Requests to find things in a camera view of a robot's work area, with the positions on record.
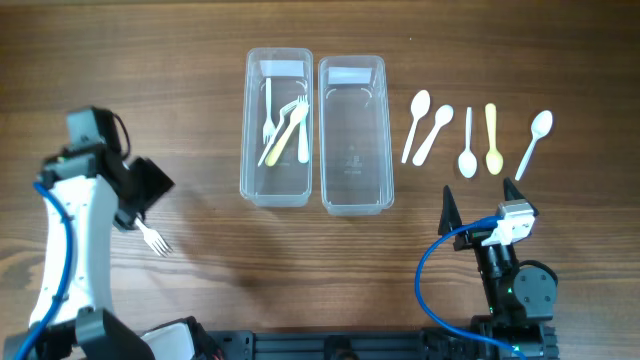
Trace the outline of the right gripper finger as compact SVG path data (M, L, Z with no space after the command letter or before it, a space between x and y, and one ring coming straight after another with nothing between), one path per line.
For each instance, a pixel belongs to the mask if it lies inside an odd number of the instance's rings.
M502 216L539 215L538 209L526 199L509 177L503 180L503 190L505 201L501 203Z
M443 188L443 207L438 226L438 234L446 235L462 226L463 223L451 189L448 185L445 185Z

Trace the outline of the yellow plastic spoon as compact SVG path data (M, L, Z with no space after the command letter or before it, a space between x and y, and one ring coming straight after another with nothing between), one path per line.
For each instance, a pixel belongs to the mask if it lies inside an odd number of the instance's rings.
M493 103L485 106L485 118L488 134L489 150L485 160L490 174L498 175L504 164L502 154L497 149L497 108Z

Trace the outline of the white spoon bowl down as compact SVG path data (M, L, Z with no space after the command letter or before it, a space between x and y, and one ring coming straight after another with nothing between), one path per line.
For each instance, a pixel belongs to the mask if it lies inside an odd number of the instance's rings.
M478 166L477 159L471 150L472 115L472 108L468 107L465 116L465 148L458 157L459 171L467 179L475 175Z

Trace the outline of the wide white plastic spoon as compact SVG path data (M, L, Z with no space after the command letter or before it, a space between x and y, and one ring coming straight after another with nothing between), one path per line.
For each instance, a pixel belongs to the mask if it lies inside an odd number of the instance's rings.
M428 134L427 138L420 145L416 154L412 159L415 166L422 166L435 142L439 131L447 125L453 118L454 109L451 105L442 105L435 113L434 127Z

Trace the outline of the slanted white plastic fork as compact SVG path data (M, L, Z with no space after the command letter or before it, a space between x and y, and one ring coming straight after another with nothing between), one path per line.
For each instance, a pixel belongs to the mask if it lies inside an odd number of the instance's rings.
M263 143L267 144L273 137L275 125L272 120L272 79L265 79L265 109L266 118L262 128Z

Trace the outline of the yellow plastic fork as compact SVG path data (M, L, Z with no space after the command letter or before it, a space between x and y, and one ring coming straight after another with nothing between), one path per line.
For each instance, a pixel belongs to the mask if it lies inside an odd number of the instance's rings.
M291 134L295 127L306 118L309 111L309 104L306 101L298 102L295 109L290 114L289 125L285 129L283 135L279 138L277 143L271 149L271 152L266 157L266 165L271 167L276 164L280 155L282 154Z

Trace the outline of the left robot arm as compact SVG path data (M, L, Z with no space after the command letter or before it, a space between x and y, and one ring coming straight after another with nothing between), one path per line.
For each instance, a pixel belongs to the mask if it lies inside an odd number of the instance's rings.
M111 235L139 230L161 257L171 247L144 220L173 181L150 159L132 163L130 138L114 112L85 107L68 113L69 145L44 160L33 186L48 216L45 267L24 333L6 338L6 359L222 359L224 350L194 318L143 335L114 314Z

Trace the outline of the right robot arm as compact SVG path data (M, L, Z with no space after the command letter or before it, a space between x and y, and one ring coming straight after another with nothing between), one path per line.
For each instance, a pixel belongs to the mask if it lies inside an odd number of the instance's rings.
M443 189L443 208L438 233L456 230L453 248L475 254L490 314L472 319L470 330L508 345L477 346L479 359L515 359L517 350L528 359L557 359L559 348L553 319L558 277L536 260L520 261L515 244L531 236L539 211L506 178L505 201L496 210L494 224L465 230L451 189Z

